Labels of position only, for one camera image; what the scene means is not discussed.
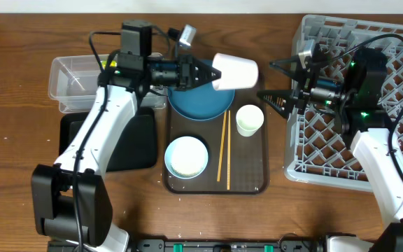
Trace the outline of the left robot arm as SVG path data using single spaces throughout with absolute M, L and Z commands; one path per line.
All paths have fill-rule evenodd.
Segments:
M 84 123 L 54 164 L 31 176 L 36 231 L 74 243 L 76 251 L 126 251 L 128 233 L 113 223 L 104 184 L 109 160 L 124 128 L 154 85 L 187 91 L 221 77 L 190 54 L 152 57 L 157 26 L 126 20 L 120 48 L 99 64 L 96 99 Z

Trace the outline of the white cup pink inside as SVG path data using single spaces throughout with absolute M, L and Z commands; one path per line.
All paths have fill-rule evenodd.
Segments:
M 258 65 L 251 59 L 217 53 L 212 67 L 221 77 L 212 82 L 214 90 L 238 90 L 253 88 L 259 76 Z

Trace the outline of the white cup green inside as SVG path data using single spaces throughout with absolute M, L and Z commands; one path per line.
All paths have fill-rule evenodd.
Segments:
M 238 133 L 243 137 L 251 137 L 261 128 L 264 123 L 262 110 L 252 104 L 242 106 L 236 112 L 236 127 Z

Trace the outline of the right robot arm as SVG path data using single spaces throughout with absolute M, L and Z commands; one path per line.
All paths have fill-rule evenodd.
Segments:
M 309 251 L 403 251 L 403 154 L 395 136 L 396 123 L 378 104 L 387 76 L 387 57 L 379 50 L 349 50 L 351 64 L 343 82 L 320 76 L 330 62 L 314 42 L 289 59 L 270 67 L 297 82 L 291 90 L 261 90 L 258 97 L 289 118 L 293 109 L 323 105 L 334 118 L 334 130 L 360 163 L 372 187 L 384 224 L 374 242 L 350 234 L 327 234 Z

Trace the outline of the green orange snack wrapper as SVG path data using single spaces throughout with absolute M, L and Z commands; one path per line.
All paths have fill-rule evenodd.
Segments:
M 101 61 L 101 65 L 105 69 L 106 65 L 107 65 L 107 61 L 106 60 Z

